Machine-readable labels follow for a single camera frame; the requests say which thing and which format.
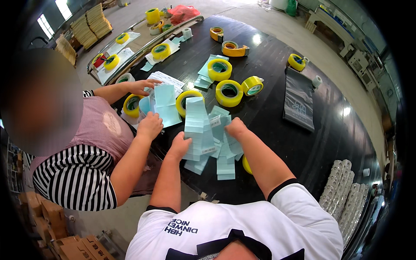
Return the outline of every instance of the black and white striped shirt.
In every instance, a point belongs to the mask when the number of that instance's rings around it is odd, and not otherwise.
[[[84,97],[94,95],[84,91]],[[45,160],[33,173],[33,185],[45,198],[74,210],[98,211],[117,207],[110,181],[114,160],[106,151],[76,145]]]

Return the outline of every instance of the black collar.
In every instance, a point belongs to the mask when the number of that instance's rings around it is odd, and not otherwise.
[[[270,249],[264,245],[263,243],[247,237],[244,235],[242,230],[232,229],[228,238],[218,239],[214,241],[210,241],[207,243],[199,244],[196,246],[197,255],[190,255],[175,250],[173,248],[169,248],[168,253],[166,254],[166,260],[197,260],[203,258],[208,255],[219,253],[222,249],[224,249],[229,243],[240,240],[251,252],[260,260],[271,260],[272,259],[272,252]],[[291,254],[282,260],[300,260],[305,259],[305,250],[301,249],[298,252]]]

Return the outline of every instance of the printed text on t-shirt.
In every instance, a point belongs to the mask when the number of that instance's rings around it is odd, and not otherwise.
[[[181,236],[183,231],[194,234],[198,233],[197,228],[191,228],[189,226],[189,221],[184,221],[176,218],[170,221],[164,231],[168,232],[169,234],[178,236]]]

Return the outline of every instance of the black table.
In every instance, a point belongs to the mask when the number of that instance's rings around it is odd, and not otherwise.
[[[251,131],[280,156],[317,200],[336,159],[347,158],[352,162],[354,182],[367,183],[371,187],[374,181],[381,180],[377,156],[363,123],[340,90],[313,65],[313,61],[302,73],[311,79],[320,75],[323,80],[319,89],[312,94],[314,133],[282,118],[287,58],[291,53],[300,53],[249,25],[218,15],[211,16],[191,27],[193,37],[181,42],[180,51],[156,64],[149,72],[140,70],[146,62],[142,60],[130,73],[140,80],[146,79],[152,72],[161,71],[185,82],[184,91],[193,89],[203,94],[209,113],[214,105],[220,106],[215,99],[218,82],[209,89],[192,88],[188,83],[195,82],[198,70],[210,54],[222,55],[221,44],[209,35],[210,27],[214,26],[224,29],[224,40],[250,48],[248,57],[230,57],[229,61],[233,65],[230,79],[241,83],[256,75],[265,80],[264,89],[258,95],[244,96],[239,105],[225,109],[230,111],[233,118],[240,117]],[[348,114],[343,113],[345,108],[350,109]],[[164,158],[173,138],[183,129],[184,123],[165,128],[165,133],[154,140],[152,151]],[[216,199],[228,204],[264,200],[254,177],[244,170],[241,160],[235,165],[235,180],[218,181],[216,159],[212,157],[201,176],[181,167],[181,178],[199,194],[207,193],[207,200]],[[364,168],[370,168],[369,177],[362,176]]]

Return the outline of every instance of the factory floor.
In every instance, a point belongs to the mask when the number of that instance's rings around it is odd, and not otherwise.
[[[371,93],[366,92],[361,81],[352,69],[342,60],[333,46],[324,39],[311,34],[304,28],[302,17],[291,17],[283,12],[266,12],[257,5],[257,0],[130,0],[127,7],[112,7],[104,11],[104,15],[113,27],[113,33],[108,38],[93,47],[89,52],[78,51],[77,73],[85,90],[95,89],[100,85],[86,72],[87,63],[97,55],[116,35],[144,17],[144,12],[153,7],[192,5],[205,18],[213,15],[223,15],[251,25],[269,35],[275,36],[293,49],[309,58],[322,70],[341,90],[345,98],[363,121],[373,146],[375,147],[380,168],[386,163],[384,151],[384,135],[381,126],[381,112]],[[182,185],[183,208],[190,201],[196,201],[198,195],[186,185]],[[127,250],[130,240],[137,230],[140,215],[145,211],[150,196],[130,198],[123,206],[115,210],[100,212],[67,213],[76,217],[72,229],[80,235],[98,234],[101,230],[112,230],[113,239],[123,249]]]

